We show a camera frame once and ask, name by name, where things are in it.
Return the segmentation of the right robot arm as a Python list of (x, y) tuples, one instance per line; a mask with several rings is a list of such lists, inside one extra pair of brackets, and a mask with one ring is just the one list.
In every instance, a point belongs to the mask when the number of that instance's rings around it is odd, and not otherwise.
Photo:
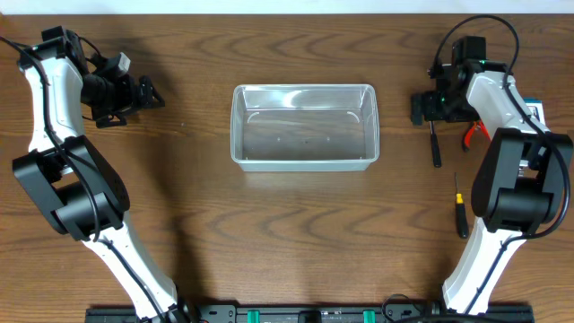
[(473, 122), (490, 139), (471, 190), (474, 227), (442, 285), (447, 310), (483, 314), (512, 255), (567, 205), (573, 143), (527, 106), (483, 37), (456, 41), (450, 63), (435, 62), (429, 75), (436, 88), (412, 96), (412, 123)]

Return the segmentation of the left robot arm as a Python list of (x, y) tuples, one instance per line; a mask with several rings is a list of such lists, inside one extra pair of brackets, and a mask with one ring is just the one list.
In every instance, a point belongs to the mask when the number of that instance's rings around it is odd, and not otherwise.
[(142, 109), (165, 101), (148, 76), (134, 78), (124, 53), (87, 57), (86, 38), (63, 26), (42, 31), (41, 42), (11, 42), (32, 94), (33, 133), (13, 174), (50, 227), (96, 254), (123, 287), (138, 322), (195, 322), (178, 287), (154, 263), (130, 218), (130, 199), (118, 173), (85, 134), (121, 127)]

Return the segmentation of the clear plastic container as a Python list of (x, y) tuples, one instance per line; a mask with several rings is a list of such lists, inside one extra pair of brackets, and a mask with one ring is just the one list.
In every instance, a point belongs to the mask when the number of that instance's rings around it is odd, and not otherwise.
[(230, 113), (230, 157), (245, 172), (364, 171), (380, 154), (369, 84), (242, 84)]

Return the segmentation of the small claw hammer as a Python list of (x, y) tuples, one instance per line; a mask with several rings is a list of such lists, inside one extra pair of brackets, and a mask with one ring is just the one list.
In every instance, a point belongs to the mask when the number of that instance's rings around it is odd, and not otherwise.
[(440, 168), (442, 166), (442, 160), (440, 156), (439, 141), (436, 134), (434, 122), (430, 121), (429, 124), (430, 124), (430, 147), (431, 147), (432, 162), (435, 168)]

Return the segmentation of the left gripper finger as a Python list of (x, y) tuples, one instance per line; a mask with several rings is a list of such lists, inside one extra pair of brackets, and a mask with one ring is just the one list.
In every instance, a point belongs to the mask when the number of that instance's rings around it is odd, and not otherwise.
[(109, 128), (109, 127), (122, 127), (127, 124), (126, 118), (122, 115), (111, 114), (106, 117), (99, 118), (95, 121), (97, 128)]
[(149, 76), (139, 78), (137, 103), (140, 109), (157, 109), (165, 106), (165, 100), (160, 96)]

